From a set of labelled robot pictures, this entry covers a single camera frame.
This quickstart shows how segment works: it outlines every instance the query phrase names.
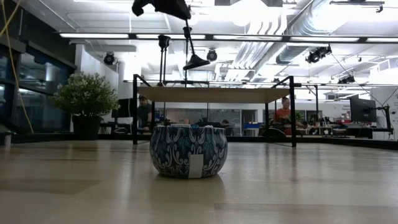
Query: orange shirt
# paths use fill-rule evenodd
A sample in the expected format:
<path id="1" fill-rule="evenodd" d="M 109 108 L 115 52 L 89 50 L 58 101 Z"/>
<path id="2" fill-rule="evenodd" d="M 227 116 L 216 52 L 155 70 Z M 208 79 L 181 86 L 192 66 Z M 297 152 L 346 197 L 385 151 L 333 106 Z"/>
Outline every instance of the orange shirt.
<path id="1" fill-rule="evenodd" d="M 288 119 L 290 116 L 290 109 L 278 109 L 275 114 L 275 121 L 281 122 L 282 119 Z"/>

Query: ceiling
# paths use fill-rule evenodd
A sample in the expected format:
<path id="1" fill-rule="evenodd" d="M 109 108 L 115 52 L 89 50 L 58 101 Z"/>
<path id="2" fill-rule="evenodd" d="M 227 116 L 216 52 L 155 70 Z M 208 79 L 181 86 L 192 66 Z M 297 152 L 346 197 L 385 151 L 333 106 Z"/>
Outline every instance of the ceiling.
<path id="1" fill-rule="evenodd" d="M 182 27 L 185 24 L 176 17 L 154 12 L 150 7 L 144 8 L 145 13 L 136 17 L 131 13 L 132 3 L 111 3 L 112 1 L 123 2 L 120 0 L 29 0 L 23 1 L 22 6 L 62 32 L 183 33 Z M 281 34 L 295 15 L 310 2 L 310 0 L 295 0 L 297 4 L 287 9 L 286 7 L 267 7 L 261 0 L 232 1 L 237 3 L 231 6 L 215 6 L 215 0 L 189 0 L 188 4 L 194 6 L 193 19 L 190 21 L 193 27 L 192 34 Z M 284 1 L 286 4 L 294 2 L 294 0 Z M 376 13 L 378 6 L 336 7 L 328 6 L 330 0 L 324 0 L 327 2 L 325 5 L 327 8 L 317 9 L 319 13 L 315 13 L 315 19 L 312 22 L 322 29 L 327 27 L 328 35 L 396 35 L 398 33 L 398 1 L 384 1 L 386 2 L 384 10 Z M 308 16 L 308 13 L 305 11 L 301 16 Z M 98 58 L 102 57 L 106 51 L 114 50 L 115 55 L 123 60 L 127 52 L 136 51 L 142 63 L 142 74 L 148 79 L 153 77 L 157 80 L 156 74 L 159 73 L 160 62 L 157 41 L 91 40 L 81 43 L 86 45 L 86 50 L 95 52 Z M 216 49 L 218 54 L 217 61 L 197 69 L 210 72 L 211 75 L 203 75 L 202 72 L 195 75 L 195 71 L 190 71 L 190 79 L 196 80 L 240 81 L 246 77 L 252 82 L 253 80 L 270 82 L 275 77 L 294 75 L 303 82 L 322 80 L 336 83 L 338 78 L 345 74 L 344 69 L 346 69 L 354 70 L 353 74 L 357 81 L 364 83 L 368 82 L 371 69 L 398 55 L 397 45 L 332 44 L 335 58 L 327 55 L 318 63 L 308 64 L 305 57 L 308 51 L 315 47 L 307 47 L 307 50 L 297 54 L 290 63 L 277 64 L 275 56 L 280 52 L 273 52 L 273 49 L 277 48 L 272 44 L 255 43 L 256 45 L 246 48 L 247 51 L 244 51 L 245 43 L 242 42 L 195 41 L 193 44 L 201 58 L 206 58 L 209 49 Z M 180 80 L 181 67 L 184 64 L 185 41 L 172 41 L 167 59 L 168 77 Z M 241 66 L 244 69 L 240 72 L 228 70 L 228 68 Z M 392 82 L 398 84 L 398 79 L 393 79 Z"/>

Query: potted plant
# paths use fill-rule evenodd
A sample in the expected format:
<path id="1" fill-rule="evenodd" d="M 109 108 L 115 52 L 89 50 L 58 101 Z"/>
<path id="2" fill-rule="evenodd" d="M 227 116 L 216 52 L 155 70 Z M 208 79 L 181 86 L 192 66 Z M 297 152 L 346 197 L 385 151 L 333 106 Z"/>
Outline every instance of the potted plant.
<path id="1" fill-rule="evenodd" d="M 56 107 L 72 115 L 73 131 L 82 140 L 97 139 L 101 116 L 119 108 L 116 90 L 98 73 L 73 74 L 58 89 L 51 99 Z"/>

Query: green plant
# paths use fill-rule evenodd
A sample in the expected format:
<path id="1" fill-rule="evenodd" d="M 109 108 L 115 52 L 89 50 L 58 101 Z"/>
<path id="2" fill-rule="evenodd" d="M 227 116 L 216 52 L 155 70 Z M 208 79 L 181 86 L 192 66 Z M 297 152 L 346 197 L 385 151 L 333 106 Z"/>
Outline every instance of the green plant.
<path id="1" fill-rule="evenodd" d="M 119 108 L 116 90 L 98 73 L 73 74 L 68 84 L 59 85 L 58 89 L 50 99 L 56 107 L 72 115 L 103 116 Z"/>

